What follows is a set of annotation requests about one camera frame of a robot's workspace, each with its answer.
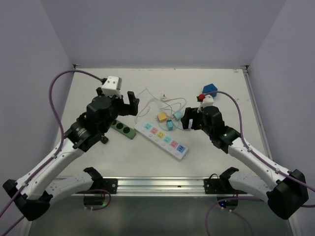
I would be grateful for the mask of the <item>light blue plug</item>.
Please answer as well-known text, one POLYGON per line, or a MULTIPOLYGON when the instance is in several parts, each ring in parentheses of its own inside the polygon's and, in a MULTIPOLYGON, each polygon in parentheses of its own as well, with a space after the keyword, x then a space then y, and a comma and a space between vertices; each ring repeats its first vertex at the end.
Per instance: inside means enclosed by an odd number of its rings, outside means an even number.
POLYGON ((172 117, 176 120, 176 121, 180 121, 181 118, 183 117, 183 112, 178 110, 176 112, 173 113, 172 117))

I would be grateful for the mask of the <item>green power strip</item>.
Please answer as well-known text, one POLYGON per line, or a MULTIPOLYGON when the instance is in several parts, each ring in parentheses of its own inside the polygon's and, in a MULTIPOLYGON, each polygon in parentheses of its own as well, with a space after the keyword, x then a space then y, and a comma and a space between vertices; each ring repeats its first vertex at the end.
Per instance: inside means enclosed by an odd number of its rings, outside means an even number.
POLYGON ((127 137, 130 140, 133 140, 136 136, 136 131, 129 126, 123 124, 122 122, 115 120, 111 125, 111 128, 122 134, 123 136, 127 137))

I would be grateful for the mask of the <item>teal plug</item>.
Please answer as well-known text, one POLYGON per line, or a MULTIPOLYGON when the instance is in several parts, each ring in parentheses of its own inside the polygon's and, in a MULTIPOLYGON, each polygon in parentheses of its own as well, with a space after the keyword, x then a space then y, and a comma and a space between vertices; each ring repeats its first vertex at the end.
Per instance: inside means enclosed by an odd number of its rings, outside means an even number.
POLYGON ((174 124, 173 121, 171 119, 168 119, 166 121, 166 127, 168 131, 172 131, 174 129, 174 124))

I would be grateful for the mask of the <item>blue plug adapter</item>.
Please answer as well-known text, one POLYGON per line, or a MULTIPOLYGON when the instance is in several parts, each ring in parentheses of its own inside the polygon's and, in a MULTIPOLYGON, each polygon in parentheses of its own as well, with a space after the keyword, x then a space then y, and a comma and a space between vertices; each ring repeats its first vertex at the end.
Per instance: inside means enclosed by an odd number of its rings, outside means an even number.
POLYGON ((210 94, 212 97, 216 97, 217 91, 218 91, 218 88, 214 84, 208 84, 203 87, 202 93, 210 94))

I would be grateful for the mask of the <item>white power strip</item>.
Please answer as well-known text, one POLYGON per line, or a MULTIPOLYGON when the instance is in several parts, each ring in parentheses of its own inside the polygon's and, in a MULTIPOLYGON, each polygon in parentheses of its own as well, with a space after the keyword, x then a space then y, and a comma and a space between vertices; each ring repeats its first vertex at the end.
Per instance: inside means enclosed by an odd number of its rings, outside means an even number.
POLYGON ((188 146, 177 138, 170 136, 161 128, 154 126, 148 121, 139 121, 134 126, 134 129, 176 160, 182 161, 186 159, 189 152, 188 146))

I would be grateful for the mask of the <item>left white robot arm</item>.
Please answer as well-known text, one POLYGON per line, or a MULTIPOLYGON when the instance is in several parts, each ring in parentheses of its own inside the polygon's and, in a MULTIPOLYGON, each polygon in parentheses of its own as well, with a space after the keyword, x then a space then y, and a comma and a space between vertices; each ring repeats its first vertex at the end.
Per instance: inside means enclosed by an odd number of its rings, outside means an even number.
POLYGON ((55 194, 49 184, 75 159, 101 140, 118 116, 136 116, 139 99, 134 92, 123 97, 105 95, 100 88, 97 96, 86 107, 55 147, 36 167, 18 180, 8 179, 3 188, 11 202, 29 221, 41 217, 50 207, 55 194))

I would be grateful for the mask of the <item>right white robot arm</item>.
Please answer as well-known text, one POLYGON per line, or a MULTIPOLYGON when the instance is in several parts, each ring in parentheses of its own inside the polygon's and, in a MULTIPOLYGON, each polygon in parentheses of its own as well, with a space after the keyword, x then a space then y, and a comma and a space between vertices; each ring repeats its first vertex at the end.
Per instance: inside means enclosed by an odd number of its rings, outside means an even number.
POLYGON ((298 169, 290 171, 262 155, 242 138, 241 133, 225 125, 215 106, 186 108, 181 118, 184 129, 202 130, 212 144, 250 168, 256 177, 239 180, 240 171, 233 169, 220 177, 221 191, 241 190, 266 202, 281 219, 289 219, 309 199, 306 179, 298 169))

